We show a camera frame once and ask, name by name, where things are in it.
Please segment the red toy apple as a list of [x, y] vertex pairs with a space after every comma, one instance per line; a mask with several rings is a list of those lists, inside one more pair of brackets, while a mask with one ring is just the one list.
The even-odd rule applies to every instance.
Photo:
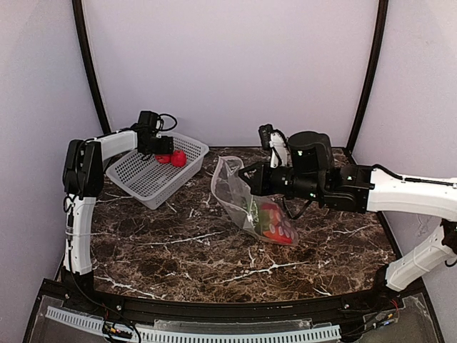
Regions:
[[155, 159], [160, 164], [169, 164], [171, 162], [171, 155], [170, 154], [156, 155]]

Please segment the red toy orange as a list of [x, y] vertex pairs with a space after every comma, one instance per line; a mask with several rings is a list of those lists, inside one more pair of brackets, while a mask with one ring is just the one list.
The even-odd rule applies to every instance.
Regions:
[[184, 151], [176, 150], [171, 155], [171, 164], [175, 167], [184, 167], [187, 163], [187, 157]]

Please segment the green toy cucumber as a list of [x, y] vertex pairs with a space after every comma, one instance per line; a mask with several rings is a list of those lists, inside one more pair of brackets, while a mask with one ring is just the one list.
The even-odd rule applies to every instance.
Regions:
[[260, 209], [258, 211], [255, 230], [257, 232], [268, 231], [270, 223], [271, 223], [270, 211], [265, 210], [265, 209]]

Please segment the clear dotted zip top bag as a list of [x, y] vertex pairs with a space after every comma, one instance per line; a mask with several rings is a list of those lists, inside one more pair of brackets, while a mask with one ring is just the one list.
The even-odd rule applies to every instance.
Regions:
[[[267, 197], [250, 194], [246, 185], [238, 176], [238, 171], [242, 168], [244, 168], [243, 161], [237, 156], [220, 156], [211, 179], [211, 193], [228, 212], [229, 217], [238, 228], [263, 242], [273, 243], [264, 237], [262, 232], [255, 230], [261, 205], [265, 202], [273, 203], [273, 201]], [[271, 220], [269, 230], [272, 233], [276, 230], [291, 232], [296, 244], [286, 246], [296, 246], [298, 244], [298, 233], [284, 212], [281, 220]]]

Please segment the red orange toy mango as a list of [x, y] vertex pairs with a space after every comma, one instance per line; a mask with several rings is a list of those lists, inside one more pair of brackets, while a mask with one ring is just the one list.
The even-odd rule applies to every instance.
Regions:
[[291, 232], [288, 231], [278, 231], [276, 230], [272, 233], [270, 230], [262, 232], [263, 236], [269, 239], [271, 242], [275, 244], [282, 244], [282, 245], [295, 245], [295, 241], [293, 240], [293, 235]]

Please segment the dark red toy fruit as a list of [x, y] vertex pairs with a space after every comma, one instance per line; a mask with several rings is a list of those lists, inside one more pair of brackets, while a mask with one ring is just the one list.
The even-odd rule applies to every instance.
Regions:
[[281, 207], [276, 203], [263, 203], [261, 205], [261, 211], [264, 211], [270, 219], [281, 220], [283, 218], [283, 211]]

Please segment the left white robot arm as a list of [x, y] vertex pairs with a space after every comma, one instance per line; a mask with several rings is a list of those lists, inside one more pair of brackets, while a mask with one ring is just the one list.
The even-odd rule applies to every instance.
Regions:
[[145, 159], [174, 152], [174, 139], [165, 133], [175, 129], [170, 114], [141, 111], [130, 127], [88, 139], [73, 139], [66, 153], [62, 181], [66, 214], [64, 268], [71, 276], [92, 272], [90, 257], [91, 221], [96, 200], [104, 186], [109, 160], [136, 150]]

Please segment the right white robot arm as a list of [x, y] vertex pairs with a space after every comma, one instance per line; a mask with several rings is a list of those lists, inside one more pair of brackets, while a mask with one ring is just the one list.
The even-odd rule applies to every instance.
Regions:
[[406, 212], [441, 218], [441, 223], [404, 257], [376, 272], [374, 289], [400, 292], [439, 264], [456, 258], [456, 179], [396, 174], [380, 164], [338, 168], [328, 135], [301, 131], [290, 137], [260, 126], [269, 161], [238, 173], [252, 195], [281, 194], [343, 212]]

